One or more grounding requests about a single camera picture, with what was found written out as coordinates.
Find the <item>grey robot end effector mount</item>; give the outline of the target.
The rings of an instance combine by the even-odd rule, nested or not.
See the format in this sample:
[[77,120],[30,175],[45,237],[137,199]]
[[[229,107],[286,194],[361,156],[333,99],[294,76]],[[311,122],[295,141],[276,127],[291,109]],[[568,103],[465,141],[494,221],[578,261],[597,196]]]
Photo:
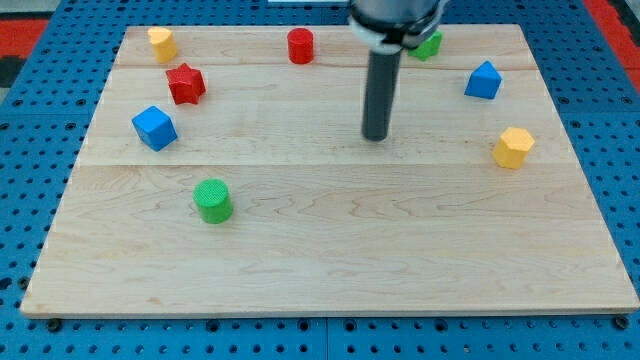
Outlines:
[[437,30],[448,0],[351,0],[348,24],[377,54],[413,50]]

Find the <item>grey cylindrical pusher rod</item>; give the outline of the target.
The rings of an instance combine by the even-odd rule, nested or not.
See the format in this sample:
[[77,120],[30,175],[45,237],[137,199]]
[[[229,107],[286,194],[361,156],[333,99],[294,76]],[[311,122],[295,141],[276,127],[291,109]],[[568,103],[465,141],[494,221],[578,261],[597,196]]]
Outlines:
[[387,138],[401,53],[369,52],[362,115],[362,136],[372,142]]

